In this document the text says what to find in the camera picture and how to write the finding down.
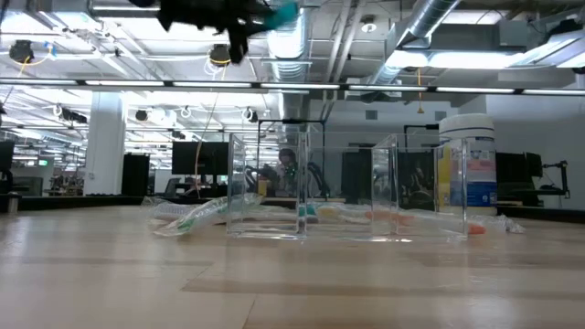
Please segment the person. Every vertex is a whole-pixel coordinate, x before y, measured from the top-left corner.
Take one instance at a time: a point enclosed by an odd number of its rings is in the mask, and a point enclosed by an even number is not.
[[[283,148],[278,152],[278,159],[280,164],[276,167],[278,176],[278,183],[276,185],[277,196],[296,196],[297,191],[297,172],[299,165],[297,163],[296,154],[289,148]],[[315,180],[314,174],[311,170],[307,170],[307,193],[309,197],[321,196],[319,184]]]
[[[296,171],[298,169],[296,154],[289,148],[283,148],[278,152],[278,159],[281,162],[276,167],[276,173],[279,178],[277,185],[278,190],[280,194],[296,196]]]

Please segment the fluorescent light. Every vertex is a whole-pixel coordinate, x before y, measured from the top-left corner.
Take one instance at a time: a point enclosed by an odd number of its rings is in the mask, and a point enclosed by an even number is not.
[[[105,10],[105,11],[122,11],[122,10],[123,11],[159,11],[160,7],[154,6],[154,7],[141,8],[141,7],[130,6],[130,5],[125,5],[125,6],[96,5],[92,9],[93,10]]]
[[[444,69],[505,69],[516,54],[479,51],[440,51],[429,59],[429,66]]]
[[[171,142],[157,142],[157,141],[126,141],[126,144],[156,144],[156,145],[167,145],[171,146]]]
[[[20,120],[18,120],[18,119],[15,119],[15,118],[11,118],[11,117],[9,117],[9,116],[7,116],[7,115],[3,115],[3,116],[2,116],[2,121],[3,121],[3,122],[11,122],[11,123],[16,123],[16,124],[24,124],[24,123],[23,123],[23,122],[21,122]]]
[[[525,95],[585,96],[585,90],[524,90]]]
[[[540,60],[547,58],[577,40],[576,38],[568,38],[565,40],[554,40],[553,38],[540,47],[530,49],[524,54],[515,55],[512,66],[537,64]]]
[[[0,79],[0,84],[77,85],[75,80]]]
[[[139,81],[139,80],[86,80],[90,86],[140,86],[140,87],[164,87],[162,81]]]
[[[12,157],[13,160],[37,160],[36,156],[25,156],[25,155],[15,155]]]
[[[173,82],[176,87],[199,87],[199,88],[250,88],[251,83],[247,82],[221,82],[221,81],[210,81],[210,82],[199,82],[199,81],[176,81]]]
[[[261,83],[262,88],[300,90],[338,90],[338,84],[331,83]]]
[[[459,87],[438,87],[440,92],[469,92],[469,93],[512,93],[511,88],[459,88]]]
[[[257,133],[258,129],[226,129],[224,133]]]
[[[427,55],[412,51],[396,50],[386,59],[386,66],[393,68],[424,68],[428,64]]]
[[[378,85],[350,85],[350,90],[362,91],[427,91],[427,87],[418,86],[378,86]]]
[[[43,136],[40,133],[31,132],[27,129],[15,129],[16,134],[21,135],[26,138],[32,139],[43,139]]]
[[[581,53],[580,55],[575,56],[567,60],[560,65],[557,65],[557,68],[583,68],[585,67],[585,52]]]

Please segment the ceiling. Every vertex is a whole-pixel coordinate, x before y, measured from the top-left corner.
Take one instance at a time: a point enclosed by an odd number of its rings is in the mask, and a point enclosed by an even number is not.
[[[343,66],[341,80],[364,78],[370,76],[386,60],[385,41],[392,23],[408,17],[414,1],[368,1],[363,15],[373,15],[377,29],[371,33],[356,31],[349,54],[351,59]],[[451,12],[443,24],[494,25],[505,19],[523,20],[531,13],[541,16],[555,15],[582,5],[580,0],[562,1],[501,1],[472,0],[463,1]],[[128,6],[129,3],[118,1],[93,1],[94,6]],[[321,82],[324,78],[330,58],[333,37],[338,29],[342,10],[342,1],[305,1],[305,10],[310,12],[309,53],[310,63],[307,81]],[[46,19],[39,15],[27,15],[19,11],[10,11],[2,25],[0,39],[0,75],[2,77],[22,78],[60,78],[60,79],[128,79],[128,80],[229,80],[229,81],[270,81],[271,57],[266,36],[255,36],[250,40],[250,53],[239,65],[229,65],[218,69],[210,65],[208,52],[214,44],[227,44],[227,36],[215,36],[215,30],[197,30],[195,27],[173,24],[169,32],[164,31],[153,18],[120,17],[115,12],[111,15],[80,19],[77,16],[60,16],[61,22],[70,29],[87,31],[83,33],[65,33],[63,25],[51,28]],[[22,67],[15,63],[7,52],[18,39],[34,41],[35,61]],[[51,45],[53,56],[47,44]],[[531,69],[515,70],[510,78],[509,72],[496,69],[439,69],[421,68],[420,71],[403,70],[398,77],[402,84],[453,85],[453,86],[497,86],[505,87],[523,83],[538,87],[564,87],[574,81],[569,69]],[[43,90],[30,87],[0,88],[0,96],[5,99],[7,117],[5,122],[25,125],[70,125],[63,122],[54,113],[56,104],[76,111],[90,119],[90,90]],[[417,122],[419,105],[411,103],[416,100],[404,100],[400,103],[380,103],[374,105],[379,112],[378,122],[366,122],[363,113],[352,111],[363,104],[338,101],[333,107],[331,124],[343,125],[347,122],[360,122],[363,125],[384,124],[392,122]],[[255,110],[260,117],[280,119],[278,111],[279,95],[275,93],[214,93],[214,92],[168,92],[168,91],[126,91],[123,94],[128,108],[128,130],[126,140],[131,150],[136,145],[145,152],[147,141],[170,142],[173,138],[166,132],[140,132],[141,128],[160,127],[156,122],[138,122],[135,113],[144,111],[175,111],[177,128],[188,127],[203,130],[209,120],[209,127],[226,130],[254,130],[255,123],[242,117],[247,108]],[[429,107],[455,113],[453,100],[425,99]],[[404,111],[392,114],[389,108],[403,105]],[[182,110],[188,106],[189,111]],[[319,116],[322,104],[312,100],[311,117]],[[52,132],[63,136],[67,141],[84,143],[87,130],[59,130]],[[33,141],[35,135],[28,137],[20,133],[19,143]],[[188,136],[196,140],[200,133]],[[226,139],[222,133],[207,133],[206,140]]]

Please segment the orange object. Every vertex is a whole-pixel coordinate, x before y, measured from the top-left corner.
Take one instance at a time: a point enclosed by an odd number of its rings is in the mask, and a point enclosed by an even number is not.
[[[371,211],[367,211],[366,218],[370,220],[372,220],[373,218],[385,220],[395,219],[398,221],[400,225],[408,226],[410,224],[410,221],[414,218],[414,216],[404,216],[401,214],[393,213],[389,210],[374,210],[373,213]]]
[[[469,224],[467,232],[469,234],[485,234],[485,228],[477,224]]]

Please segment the desk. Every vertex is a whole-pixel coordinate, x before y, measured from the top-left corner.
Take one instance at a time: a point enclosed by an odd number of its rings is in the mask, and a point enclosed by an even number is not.
[[[228,239],[222,226],[162,239],[139,207],[26,212],[0,224],[0,324],[582,328],[585,226],[521,223],[525,235],[460,244]]]

